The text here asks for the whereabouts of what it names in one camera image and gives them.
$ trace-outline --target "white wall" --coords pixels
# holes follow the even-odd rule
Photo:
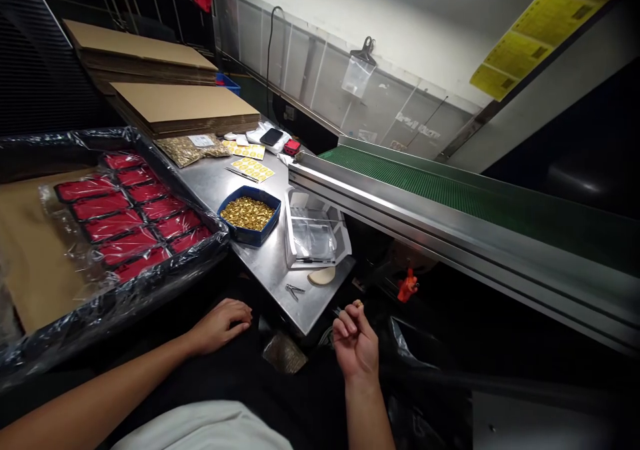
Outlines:
[[[264,0],[481,107],[473,72],[532,0]]]
[[[620,6],[582,35],[448,164],[480,173],[638,56]]]

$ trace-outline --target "green conveyor belt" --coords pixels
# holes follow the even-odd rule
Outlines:
[[[320,158],[592,261],[639,274],[632,257],[633,239],[640,235],[637,221],[557,199],[553,208],[544,198],[537,199],[540,205],[524,203],[346,146]],[[536,192],[531,196],[542,197]]]

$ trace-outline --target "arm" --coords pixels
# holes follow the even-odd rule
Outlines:
[[[235,321],[242,323],[230,329]],[[182,362],[214,352],[250,324],[251,309],[225,299],[186,334],[66,392],[4,428],[0,448],[92,450]]]
[[[333,343],[345,376],[349,450],[395,450],[378,378],[378,337],[362,304],[333,322]]]

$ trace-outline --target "white box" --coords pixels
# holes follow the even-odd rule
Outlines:
[[[333,234],[336,240],[335,263],[305,263],[296,261],[296,258],[298,258],[298,256],[296,254],[295,242],[293,241],[293,224],[291,219],[292,203],[294,207],[322,210],[326,212],[329,219],[332,220],[328,222],[328,224],[330,224],[331,228],[333,229]],[[338,265],[338,263],[344,260],[347,255],[351,254],[351,240],[349,240],[349,232],[347,232],[347,226],[345,225],[345,216],[340,210],[330,206],[328,203],[324,203],[314,195],[296,190],[293,187],[289,187],[286,190],[283,204],[285,207],[285,215],[287,217],[287,229],[285,232],[285,255],[287,258],[288,268],[296,270],[335,267],[336,265]]]

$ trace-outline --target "yellow sticker sheet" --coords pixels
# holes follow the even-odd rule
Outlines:
[[[258,182],[263,182],[275,173],[270,168],[266,168],[262,163],[248,157],[237,160],[233,162],[232,165],[242,173],[257,179]]]
[[[238,145],[233,140],[222,140],[222,144],[229,149],[232,155],[239,157],[249,157],[256,160],[262,160],[265,157],[264,145]]]
[[[470,84],[501,101],[608,0],[534,0],[491,50]]]

